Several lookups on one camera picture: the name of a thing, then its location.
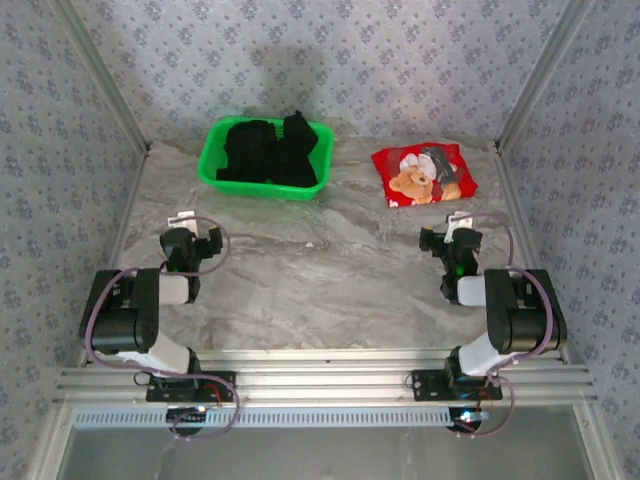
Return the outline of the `black t-shirt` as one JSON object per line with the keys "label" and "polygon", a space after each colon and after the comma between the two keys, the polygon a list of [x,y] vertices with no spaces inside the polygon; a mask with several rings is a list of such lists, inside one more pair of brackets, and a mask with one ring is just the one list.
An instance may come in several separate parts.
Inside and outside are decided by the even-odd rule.
{"label": "black t-shirt", "polygon": [[318,136],[300,111],[283,120],[282,135],[272,123],[251,120],[234,125],[224,150],[227,166],[219,169],[221,181],[270,183],[300,188],[318,184],[309,155]]}

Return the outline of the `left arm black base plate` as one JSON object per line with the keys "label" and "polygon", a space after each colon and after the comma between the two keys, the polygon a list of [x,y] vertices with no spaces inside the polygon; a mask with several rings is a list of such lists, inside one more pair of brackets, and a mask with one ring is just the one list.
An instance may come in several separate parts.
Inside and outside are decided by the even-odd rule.
{"label": "left arm black base plate", "polygon": [[227,384],[236,386],[234,371],[204,371],[197,379],[151,376],[147,384],[147,402],[232,403]]}

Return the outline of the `aluminium table side rail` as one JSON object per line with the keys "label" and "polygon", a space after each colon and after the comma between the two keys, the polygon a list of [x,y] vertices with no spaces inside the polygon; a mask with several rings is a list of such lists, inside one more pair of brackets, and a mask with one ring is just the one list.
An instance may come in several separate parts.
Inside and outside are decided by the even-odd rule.
{"label": "aluminium table side rail", "polygon": [[514,230],[520,259],[524,261],[526,267],[541,268],[540,256],[510,165],[500,153],[497,142],[490,140],[487,142],[487,147],[494,158],[502,196]]}
{"label": "aluminium table side rail", "polygon": [[[118,231],[117,231],[117,234],[113,243],[113,248],[111,250],[110,257],[108,260],[108,265],[107,265],[108,270],[116,270],[120,267],[120,257],[124,251],[124,243],[125,243],[126,233],[127,233],[127,229],[128,229],[130,218],[131,218],[131,212],[133,210],[133,206],[135,204],[135,200],[138,194],[142,174],[144,172],[145,164],[149,156],[149,151],[150,151],[150,143],[144,146],[142,153],[140,155],[138,166],[136,167],[136,170],[135,170],[135,175],[133,177],[132,185],[129,190],[125,207],[122,211],[122,215],[120,216]],[[109,295],[111,289],[114,286],[114,283],[117,280],[118,280],[117,276],[113,276],[109,278],[107,283],[100,290],[100,293],[95,300],[94,307],[90,310],[90,315],[86,325],[85,336],[83,337],[83,341],[82,341],[82,347],[75,361],[76,367],[86,367],[88,364],[91,364],[93,361],[97,359],[97,354],[94,353],[93,350],[87,351],[87,349],[91,347],[90,336],[93,333],[93,328],[96,326],[97,315],[100,312],[101,308],[103,307],[107,296]]]}

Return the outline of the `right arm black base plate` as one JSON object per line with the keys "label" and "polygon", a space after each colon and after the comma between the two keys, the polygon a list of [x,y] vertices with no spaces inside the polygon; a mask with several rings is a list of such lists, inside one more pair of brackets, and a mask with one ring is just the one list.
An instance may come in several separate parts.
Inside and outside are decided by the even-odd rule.
{"label": "right arm black base plate", "polygon": [[416,402],[502,400],[501,386],[487,377],[450,376],[444,370],[414,370],[411,389]]}

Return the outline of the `aluminium corner post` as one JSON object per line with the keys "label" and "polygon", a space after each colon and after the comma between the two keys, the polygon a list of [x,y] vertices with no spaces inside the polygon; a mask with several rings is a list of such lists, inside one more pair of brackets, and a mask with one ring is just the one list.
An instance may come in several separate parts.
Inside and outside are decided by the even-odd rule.
{"label": "aluminium corner post", "polygon": [[47,2],[125,136],[137,150],[146,152],[148,142],[72,0],[47,0]]}
{"label": "aluminium corner post", "polygon": [[499,154],[505,154],[514,145],[594,2],[595,0],[567,0],[564,10],[497,137],[496,145]]}

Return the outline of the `green plastic basket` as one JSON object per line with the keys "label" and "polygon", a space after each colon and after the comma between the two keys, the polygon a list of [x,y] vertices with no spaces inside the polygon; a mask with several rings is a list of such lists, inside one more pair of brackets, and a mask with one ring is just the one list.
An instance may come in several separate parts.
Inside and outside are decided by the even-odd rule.
{"label": "green plastic basket", "polygon": [[216,188],[220,193],[236,196],[276,198],[283,200],[308,202],[313,200],[328,184],[334,147],[334,133],[326,125],[310,121],[309,125],[318,136],[318,142],[308,158],[314,169],[318,184],[313,187],[302,188],[270,183],[247,183],[223,181],[217,179],[219,169],[228,163],[224,150],[228,131],[236,124],[251,120],[261,120],[272,124],[276,134],[283,134],[283,119],[261,118],[246,116],[226,116],[219,119],[210,129],[200,159],[197,164],[199,179]]}

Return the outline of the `wide aluminium extrusion rail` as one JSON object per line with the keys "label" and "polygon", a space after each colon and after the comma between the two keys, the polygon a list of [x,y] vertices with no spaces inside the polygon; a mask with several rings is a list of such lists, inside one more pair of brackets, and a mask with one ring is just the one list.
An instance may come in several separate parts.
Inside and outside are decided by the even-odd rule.
{"label": "wide aluminium extrusion rail", "polygon": [[[590,375],[583,370],[507,370],[524,406],[594,404],[598,400]],[[149,376],[101,369],[67,369],[54,389],[53,401],[120,405],[144,401]],[[242,371],[236,389],[250,406],[399,406],[413,401],[404,371]]]}

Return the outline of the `narrow aluminium extrusion rail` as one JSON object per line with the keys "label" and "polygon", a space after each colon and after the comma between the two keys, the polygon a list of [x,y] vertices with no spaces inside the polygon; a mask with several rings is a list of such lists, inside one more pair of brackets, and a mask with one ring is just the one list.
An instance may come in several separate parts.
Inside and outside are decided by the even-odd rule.
{"label": "narrow aluminium extrusion rail", "polygon": [[407,363],[441,365],[449,349],[282,349],[282,350],[203,350],[197,353],[203,363],[346,365],[347,363]]}

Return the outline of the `small circuit board with LED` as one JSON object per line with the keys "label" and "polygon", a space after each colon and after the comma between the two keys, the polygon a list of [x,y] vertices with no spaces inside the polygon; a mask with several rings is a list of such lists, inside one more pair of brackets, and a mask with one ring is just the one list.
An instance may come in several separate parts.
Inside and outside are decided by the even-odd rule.
{"label": "small circuit board with LED", "polygon": [[206,417],[207,410],[203,406],[169,408],[165,423],[174,435],[191,437],[203,429]]}
{"label": "small circuit board with LED", "polygon": [[447,429],[465,435],[474,435],[482,423],[489,419],[489,413],[479,407],[450,407],[449,415],[452,425]]}

